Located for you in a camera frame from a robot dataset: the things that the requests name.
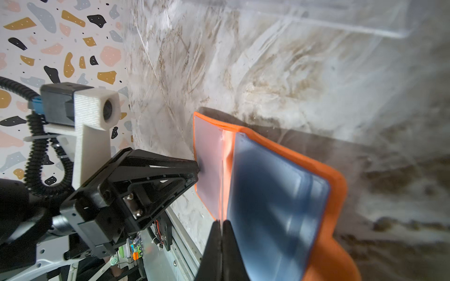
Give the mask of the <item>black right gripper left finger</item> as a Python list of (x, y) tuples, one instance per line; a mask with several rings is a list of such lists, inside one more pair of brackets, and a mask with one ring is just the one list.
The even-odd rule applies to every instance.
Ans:
[(220, 221), (215, 221), (212, 224), (195, 281), (222, 280), (221, 240), (221, 223)]

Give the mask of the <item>green circuit board left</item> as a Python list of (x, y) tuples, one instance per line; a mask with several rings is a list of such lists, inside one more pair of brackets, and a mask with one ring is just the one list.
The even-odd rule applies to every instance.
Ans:
[(131, 269), (138, 265), (138, 260), (142, 258), (142, 239), (139, 234), (135, 238), (128, 238), (126, 243), (118, 248), (118, 267), (121, 269)]

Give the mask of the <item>orange card holder wallet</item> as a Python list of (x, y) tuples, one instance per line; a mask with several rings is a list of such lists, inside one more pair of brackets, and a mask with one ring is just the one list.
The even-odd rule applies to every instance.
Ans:
[(251, 281), (358, 281), (333, 233), (347, 184), (334, 168), (244, 126), (193, 116), (195, 191), (229, 220)]

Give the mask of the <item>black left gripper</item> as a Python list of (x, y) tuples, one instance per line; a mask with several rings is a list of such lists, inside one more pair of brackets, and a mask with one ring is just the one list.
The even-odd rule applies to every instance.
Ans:
[(60, 214), (98, 258), (113, 255), (198, 181), (194, 160), (126, 148), (110, 161), (105, 183), (76, 190)]

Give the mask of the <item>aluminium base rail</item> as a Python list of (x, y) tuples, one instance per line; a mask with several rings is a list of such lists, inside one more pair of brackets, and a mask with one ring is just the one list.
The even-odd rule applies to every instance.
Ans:
[(143, 264), (149, 281), (193, 281), (202, 254), (171, 208), (162, 216), (164, 226), (162, 248), (149, 232), (141, 232)]

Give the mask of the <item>clear acrylic card stand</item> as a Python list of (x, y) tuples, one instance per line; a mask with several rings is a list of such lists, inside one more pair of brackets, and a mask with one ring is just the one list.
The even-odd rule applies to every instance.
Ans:
[(349, 32), (404, 37), (412, 1), (195, 1), (210, 7), (246, 9)]

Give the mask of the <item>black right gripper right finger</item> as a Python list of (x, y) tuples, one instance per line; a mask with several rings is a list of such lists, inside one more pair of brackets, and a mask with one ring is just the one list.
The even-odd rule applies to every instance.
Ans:
[(234, 235), (232, 224), (229, 220), (223, 222), (222, 280), (250, 281)]

